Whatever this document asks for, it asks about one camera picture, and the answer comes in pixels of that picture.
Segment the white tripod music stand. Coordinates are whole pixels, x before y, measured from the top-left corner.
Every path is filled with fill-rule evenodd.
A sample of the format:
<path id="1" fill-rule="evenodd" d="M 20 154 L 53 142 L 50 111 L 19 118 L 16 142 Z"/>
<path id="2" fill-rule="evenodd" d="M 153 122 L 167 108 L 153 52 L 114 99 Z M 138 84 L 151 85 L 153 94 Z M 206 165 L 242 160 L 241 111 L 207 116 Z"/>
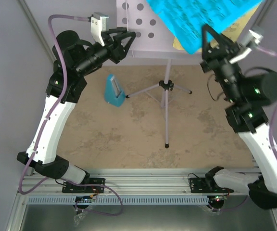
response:
<path id="1" fill-rule="evenodd" d="M 169 148 L 169 119 L 168 105 L 169 91 L 178 89 L 192 94 L 190 89 L 172 82 L 170 72 L 172 61 L 177 59 L 194 59 L 198 61 L 199 54 L 189 55 L 184 51 L 173 48 L 174 36 L 156 15 L 146 0 L 117 0 L 116 21 L 118 26 L 125 26 L 136 32 L 136 38 L 131 45 L 129 56 L 133 58 L 164 59 L 167 60 L 164 79 L 145 89 L 130 93 L 127 99 L 146 93 L 155 88 L 162 89 L 162 98 L 159 104 L 165 109 L 165 148 Z"/>

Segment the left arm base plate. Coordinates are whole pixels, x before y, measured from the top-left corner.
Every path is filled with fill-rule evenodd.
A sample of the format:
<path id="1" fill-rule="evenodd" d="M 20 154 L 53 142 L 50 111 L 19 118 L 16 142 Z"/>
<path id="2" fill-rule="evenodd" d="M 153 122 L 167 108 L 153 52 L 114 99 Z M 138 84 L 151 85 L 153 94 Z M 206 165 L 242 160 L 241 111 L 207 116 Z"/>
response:
<path id="1" fill-rule="evenodd" d="M 99 194 L 104 192 L 103 185 L 105 185 L 105 178 L 90 178 L 88 184 L 93 184 L 93 186 L 82 187 L 76 186 L 69 182 L 63 183 L 62 193 L 91 193 Z"/>

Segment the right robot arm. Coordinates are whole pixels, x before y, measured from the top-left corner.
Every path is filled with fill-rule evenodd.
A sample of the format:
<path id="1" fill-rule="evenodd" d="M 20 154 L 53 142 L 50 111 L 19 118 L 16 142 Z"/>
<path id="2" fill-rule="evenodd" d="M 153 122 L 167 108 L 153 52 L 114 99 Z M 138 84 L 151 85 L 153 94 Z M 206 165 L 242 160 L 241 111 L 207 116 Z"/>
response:
<path id="1" fill-rule="evenodd" d="M 249 148 L 260 172 L 242 174 L 214 167 L 205 175 L 207 190 L 221 188 L 246 193 L 262 209 L 277 208 L 277 144 L 264 107 L 277 102 L 277 72 L 262 68 L 260 74 L 247 76 L 239 61 L 258 47 L 259 31 L 249 30 L 243 43 L 234 42 L 204 25 L 202 32 L 203 72 L 213 72 L 215 80 L 230 102 L 226 118 L 233 131 Z"/>

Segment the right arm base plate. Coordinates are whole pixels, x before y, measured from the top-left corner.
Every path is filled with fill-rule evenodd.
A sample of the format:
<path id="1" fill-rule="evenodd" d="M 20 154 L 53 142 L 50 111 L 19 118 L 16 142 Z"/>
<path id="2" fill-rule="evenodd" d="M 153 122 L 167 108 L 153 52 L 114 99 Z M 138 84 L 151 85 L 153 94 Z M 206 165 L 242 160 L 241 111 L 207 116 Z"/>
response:
<path id="1" fill-rule="evenodd" d="M 205 178 L 189 178 L 189 187 L 192 193 L 233 193 L 233 189 L 227 188 L 210 188 L 206 182 Z"/>

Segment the blue music sheet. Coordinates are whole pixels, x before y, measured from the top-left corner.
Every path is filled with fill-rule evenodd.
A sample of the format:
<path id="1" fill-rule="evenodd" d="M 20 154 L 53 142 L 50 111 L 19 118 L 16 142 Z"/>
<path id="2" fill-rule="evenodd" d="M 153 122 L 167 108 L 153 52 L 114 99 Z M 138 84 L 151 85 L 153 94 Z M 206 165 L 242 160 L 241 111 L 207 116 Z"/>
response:
<path id="1" fill-rule="evenodd" d="M 179 40 L 183 49 L 194 54 L 202 47 L 202 26 L 217 33 L 246 14 L 260 0 L 149 0 L 152 11 Z"/>

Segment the blue metronome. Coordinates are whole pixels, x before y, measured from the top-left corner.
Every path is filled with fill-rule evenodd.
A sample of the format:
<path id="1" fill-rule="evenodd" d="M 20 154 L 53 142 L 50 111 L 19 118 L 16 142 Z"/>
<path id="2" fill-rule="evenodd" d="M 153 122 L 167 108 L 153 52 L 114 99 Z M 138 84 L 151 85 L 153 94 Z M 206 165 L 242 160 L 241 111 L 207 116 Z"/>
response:
<path id="1" fill-rule="evenodd" d="M 104 100 L 116 107 L 120 107 L 126 99 L 126 94 L 115 75 L 108 75 L 105 83 Z"/>

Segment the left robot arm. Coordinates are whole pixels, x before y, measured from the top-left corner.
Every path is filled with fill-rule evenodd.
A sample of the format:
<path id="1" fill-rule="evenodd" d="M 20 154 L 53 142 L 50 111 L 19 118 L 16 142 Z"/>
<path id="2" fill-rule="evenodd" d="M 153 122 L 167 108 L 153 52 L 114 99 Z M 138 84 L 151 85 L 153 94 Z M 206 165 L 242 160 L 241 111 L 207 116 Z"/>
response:
<path id="1" fill-rule="evenodd" d="M 87 85 L 84 77 L 99 70 L 108 60 L 119 63 L 126 57 L 136 38 L 136 33 L 125 27 L 109 29 L 100 35 L 103 44 L 82 40 L 72 30 L 57 36 L 64 60 L 61 61 L 56 47 L 53 47 L 56 60 L 46 89 L 43 118 L 30 147 L 17 155 L 19 162 L 32 167 L 44 177 L 73 182 L 79 192 L 89 189 L 90 174 L 57 155 L 61 133 Z"/>

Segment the yellow music sheet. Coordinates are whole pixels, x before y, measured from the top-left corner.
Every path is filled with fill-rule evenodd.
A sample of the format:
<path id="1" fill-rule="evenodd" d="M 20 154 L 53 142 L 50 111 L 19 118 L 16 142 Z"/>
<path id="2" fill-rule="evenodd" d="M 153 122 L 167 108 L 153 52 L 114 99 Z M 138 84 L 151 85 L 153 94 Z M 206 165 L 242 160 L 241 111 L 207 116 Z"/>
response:
<path id="1" fill-rule="evenodd" d="M 251 17 L 254 15 L 256 10 L 258 9 L 259 5 L 261 3 L 258 3 L 256 6 L 254 6 L 251 10 L 249 10 L 246 14 L 244 14 L 242 17 L 240 17 L 237 21 L 235 21 L 233 24 L 231 24 L 229 27 L 227 27 L 222 34 L 231 39 L 233 42 L 237 41 L 238 37 L 242 33 L 243 29 L 251 19 Z M 210 42 L 210 45 L 212 48 L 216 47 L 218 45 L 218 42 L 215 41 L 215 39 L 212 39 Z M 173 42 L 173 48 L 179 51 L 184 51 L 183 47 L 181 46 L 179 40 L 175 37 Z"/>

